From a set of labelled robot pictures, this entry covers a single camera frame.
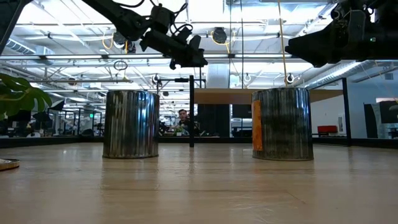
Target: person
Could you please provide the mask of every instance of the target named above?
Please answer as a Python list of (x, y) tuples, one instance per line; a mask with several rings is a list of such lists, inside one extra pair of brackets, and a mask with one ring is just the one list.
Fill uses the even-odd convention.
[(185, 126), (189, 126), (189, 119), (188, 119), (188, 114), (187, 111), (184, 109), (180, 109), (178, 111), (178, 117), (180, 118), (180, 121), (178, 122), (178, 125), (185, 125)]

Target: ceiling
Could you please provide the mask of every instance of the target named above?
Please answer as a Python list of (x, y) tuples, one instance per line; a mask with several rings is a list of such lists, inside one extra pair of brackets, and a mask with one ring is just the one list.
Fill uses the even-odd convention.
[[(132, 2), (139, 1), (118, 0), (118, 2), (135, 4)], [(226, 77), (227, 81), (220, 83), (226, 85), (225, 88), (241, 88), (241, 77), (244, 74), (244, 88), (272, 88), (284, 85), (282, 38), (279, 37), (277, 3), (268, 0), (242, 0), (241, 11), (240, 1), (233, 1), (232, 4), (226, 0), (155, 0), (154, 2), (162, 3), (163, 7), (171, 11), (177, 11), (184, 3), (188, 3), (187, 10), (177, 17), (177, 26), (186, 22), (193, 25), (193, 34), (202, 37), (200, 47), (205, 49), (205, 54), (219, 55), (210, 58), (209, 65), (202, 68), (203, 79), (218, 75)], [(283, 20), (284, 45), (287, 45), (290, 38), (322, 30), (331, 22), (329, 13), (334, 4), (328, 4), (328, 1), (282, 0), (281, 2), (280, 17)], [(146, 0), (143, 5), (134, 8), (134, 11), (140, 15), (148, 15), (151, 9), (152, 4)], [(215, 27), (224, 28), (228, 36), (227, 45), (218, 45), (211, 38), (211, 32)], [(0, 58), (0, 69), (11, 75), (23, 75), (35, 80), (36, 85), (44, 90), (54, 90), (54, 97), (79, 97), (89, 103), (104, 103), (104, 95), (96, 91), (114, 89), (154, 91), (156, 87), (152, 79), (156, 75), (160, 78), (187, 78), (189, 75), (200, 77), (199, 68), (171, 70), (169, 59), (162, 58), (161, 55), (157, 58), (146, 58), (147, 54), (159, 53), (152, 49), (142, 52), (139, 42), (136, 42), (136, 55), (145, 55), (139, 58), (123, 58), (124, 49), (117, 48), (112, 42), (114, 31), (115, 27), (107, 18), (81, 0), (32, 1), (24, 8), (10, 39), (33, 50), (35, 54), (66, 56), (45, 63), (24, 60), (21, 56), (24, 56), (25, 52), (22, 54), (21, 49), (9, 44), (2, 56), (17, 57)], [(242, 56), (245, 58), (244, 62), (242, 59), (228, 59), (225, 57), (228, 53), (244, 53), (246, 55)], [(269, 57), (270, 54), (277, 54), (278, 57)], [(88, 59), (85, 58), (87, 55), (116, 56), (112, 59)], [(128, 65), (127, 69), (117, 71), (114, 68), (115, 62), (120, 60), (123, 65)], [(228, 66), (217, 73), (209, 72), (219, 64)], [(303, 83), (317, 78), (317, 75), (325, 73), (334, 66), (313, 68), (303, 60), (289, 58), (289, 55), (285, 65), (286, 72), (295, 77), (302, 77)], [(76, 85), (65, 83), (70, 78), (84, 80), (84, 83)], [(176, 108), (188, 107), (185, 104), (189, 99), (188, 83), (169, 82), (162, 88), (162, 91), (169, 93), (168, 96), (161, 96), (164, 110), (170, 111), (170, 105)], [(76, 93), (60, 90), (86, 90), (86, 92), (81, 91), (76, 96)], [(180, 100), (180, 105), (176, 105), (176, 99)], [(71, 99), (68, 101), (82, 103)]]

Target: glass partition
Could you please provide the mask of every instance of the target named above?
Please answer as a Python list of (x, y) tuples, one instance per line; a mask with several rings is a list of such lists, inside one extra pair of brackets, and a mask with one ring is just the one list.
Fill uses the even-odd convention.
[(310, 90), (312, 134), (315, 138), (346, 138), (341, 80)]
[(397, 73), (382, 66), (348, 78), (352, 138), (398, 139)]

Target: wall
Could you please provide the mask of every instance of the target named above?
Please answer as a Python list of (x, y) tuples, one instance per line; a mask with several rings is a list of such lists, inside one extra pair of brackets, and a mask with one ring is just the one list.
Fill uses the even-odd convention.
[[(318, 126), (338, 126), (338, 117), (341, 115), (344, 115), (343, 95), (311, 103), (312, 133), (318, 133)], [(339, 133), (339, 135), (345, 135), (345, 131)]]
[(367, 138), (364, 104), (376, 103), (376, 98), (398, 97), (396, 83), (347, 83), (349, 118), (352, 138)]

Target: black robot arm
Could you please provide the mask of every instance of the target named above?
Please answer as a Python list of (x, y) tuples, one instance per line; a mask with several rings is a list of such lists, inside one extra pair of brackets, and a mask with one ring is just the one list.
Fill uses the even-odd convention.
[(314, 67), (340, 60), (398, 59), (397, 17), (398, 0), (341, 1), (328, 26), (290, 39), (285, 51)]
[[(178, 12), (172, 12), (161, 4), (154, 6), (150, 16), (140, 16), (136, 12), (125, 7), (138, 7), (145, 0), (136, 6), (128, 6), (116, 3), (113, 0), (83, 0), (87, 5), (98, 11), (109, 19), (116, 27), (117, 33), (126, 40), (132, 42), (142, 39), (140, 46), (143, 51), (150, 47), (162, 53), (165, 57), (171, 58), (170, 67), (175, 65), (181, 67), (203, 67), (208, 62), (203, 57), (203, 49), (199, 49), (200, 36), (195, 35), (189, 44), (187, 38), (192, 34), (189, 24), (185, 24), (173, 32), (172, 36), (167, 33), (170, 26), (175, 27), (175, 18), (187, 5), (184, 5)], [(0, 21), (8, 26), (0, 26), (0, 52), (11, 35), (22, 9), (31, 0), (0, 0)]]

